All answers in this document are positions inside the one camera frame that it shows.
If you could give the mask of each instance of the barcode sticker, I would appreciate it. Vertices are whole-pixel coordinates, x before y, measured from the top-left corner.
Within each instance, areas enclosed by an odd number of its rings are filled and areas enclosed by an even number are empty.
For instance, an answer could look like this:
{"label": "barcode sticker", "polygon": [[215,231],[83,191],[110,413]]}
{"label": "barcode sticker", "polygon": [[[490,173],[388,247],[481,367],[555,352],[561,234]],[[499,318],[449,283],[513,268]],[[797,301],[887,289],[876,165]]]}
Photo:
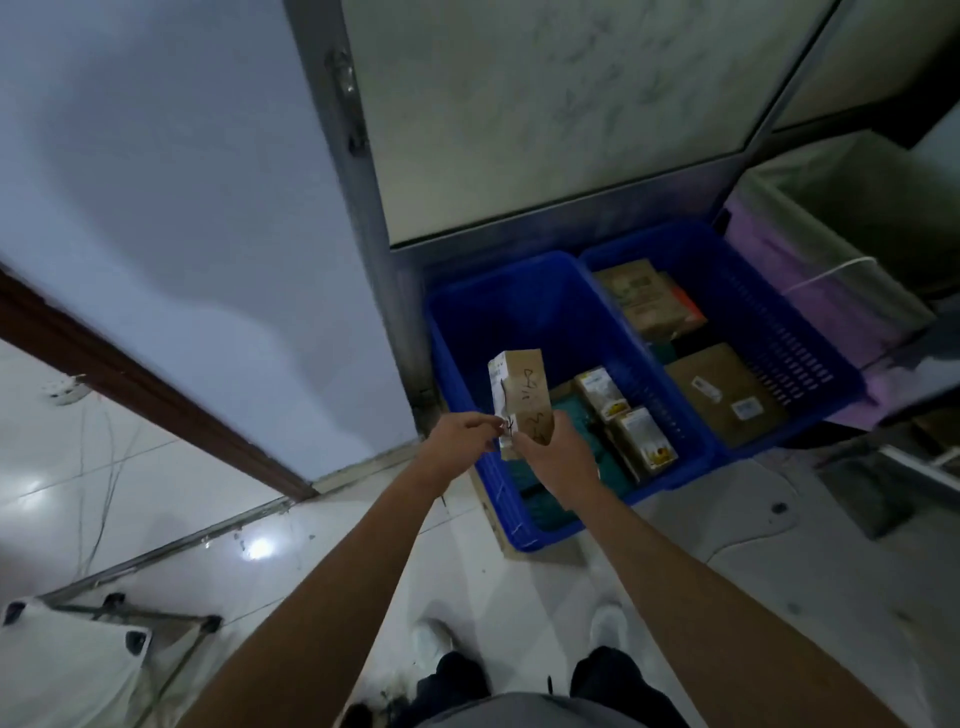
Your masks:
{"label": "barcode sticker", "polygon": [[754,417],[763,414],[763,405],[756,397],[736,401],[730,407],[733,409],[733,414],[740,420],[752,420]]}
{"label": "barcode sticker", "polygon": [[692,384],[695,389],[706,395],[707,398],[714,404],[719,403],[719,401],[723,399],[723,392],[710,384],[702,376],[695,376],[690,384]]}

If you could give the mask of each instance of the wooden door frame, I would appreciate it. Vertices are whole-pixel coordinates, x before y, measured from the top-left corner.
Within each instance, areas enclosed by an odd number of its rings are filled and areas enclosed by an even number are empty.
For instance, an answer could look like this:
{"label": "wooden door frame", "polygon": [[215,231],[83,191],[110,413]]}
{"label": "wooden door frame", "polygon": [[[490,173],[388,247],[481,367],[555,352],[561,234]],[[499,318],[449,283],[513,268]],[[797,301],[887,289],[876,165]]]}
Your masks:
{"label": "wooden door frame", "polygon": [[310,483],[0,268],[0,338],[294,500]]}

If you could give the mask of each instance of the leg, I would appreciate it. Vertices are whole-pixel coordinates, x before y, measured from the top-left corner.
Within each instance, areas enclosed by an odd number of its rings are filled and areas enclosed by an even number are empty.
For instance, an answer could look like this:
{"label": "leg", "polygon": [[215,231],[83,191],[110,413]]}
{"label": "leg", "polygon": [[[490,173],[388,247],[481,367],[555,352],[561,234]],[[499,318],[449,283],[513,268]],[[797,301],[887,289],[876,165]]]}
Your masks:
{"label": "leg", "polygon": [[483,668],[453,650],[453,639],[439,622],[414,628],[414,652],[422,667],[435,667],[417,683],[417,697],[391,720],[391,728],[414,728],[451,708],[490,697]]}
{"label": "leg", "polygon": [[592,700],[629,716],[647,728],[688,728],[673,703],[647,685],[623,647],[627,618],[618,606],[601,607],[590,625],[592,651],[577,663],[570,697]]}

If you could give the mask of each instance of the forearm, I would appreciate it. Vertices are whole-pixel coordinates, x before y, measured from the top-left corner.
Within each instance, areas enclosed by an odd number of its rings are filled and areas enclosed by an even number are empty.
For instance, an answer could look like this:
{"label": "forearm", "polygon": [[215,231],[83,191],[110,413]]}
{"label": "forearm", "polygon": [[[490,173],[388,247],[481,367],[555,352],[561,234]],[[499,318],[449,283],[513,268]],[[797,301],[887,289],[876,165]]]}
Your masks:
{"label": "forearm", "polygon": [[607,488],[575,510],[711,728],[902,726],[849,672]]}
{"label": "forearm", "polygon": [[349,698],[437,487],[415,462],[240,646],[180,728],[333,724]]}

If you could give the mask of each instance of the package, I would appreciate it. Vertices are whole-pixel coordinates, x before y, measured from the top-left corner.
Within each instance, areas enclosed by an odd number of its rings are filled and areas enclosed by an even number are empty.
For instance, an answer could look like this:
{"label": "package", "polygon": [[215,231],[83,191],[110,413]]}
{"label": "package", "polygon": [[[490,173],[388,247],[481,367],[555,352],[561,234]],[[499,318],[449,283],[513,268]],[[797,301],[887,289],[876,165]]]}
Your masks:
{"label": "package", "polygon": [[573,386],[604,425],[616,415],[630,409],[630,404],[620,393],[616,382],[603,367],[577,375],[573,379]]}
{"label": "package", "polygon": [[677,451],[646,407],[613,418],[610,435],[637,477],[657,473],[677,459]]}
{"label": "package", "polygon": [[693,302],[693,299],[686,295],[686,291],[677,285],[677,282],[670,277],[670,274],[661,273],[660,277],[663,279],[663,282],[667,284],[673,297],[686,309],[686,318],[684,322],[677,327],[677,330],[674,332],[674,337],[683,336],[686,333],[695,331],[705,324],[707,317],[704,316],[704,312]]}
{"label": "package", "polygon": [[493,393],[493,414],[505,423],[500,457],[517,460],[512,435],[523,432],[546,445],[553,436],[553,409],[539,349],[503,352],[487,365]]}
{"label": "package", "polygon": [[634,260],[594,273],[623,310],[634,330],[647,341],[669,341],[688,315],[649,260]]}
{"label": "package", "polygon": [[789,419],[729,344],[685,356],[665,369],[728,448],[746,445]]}

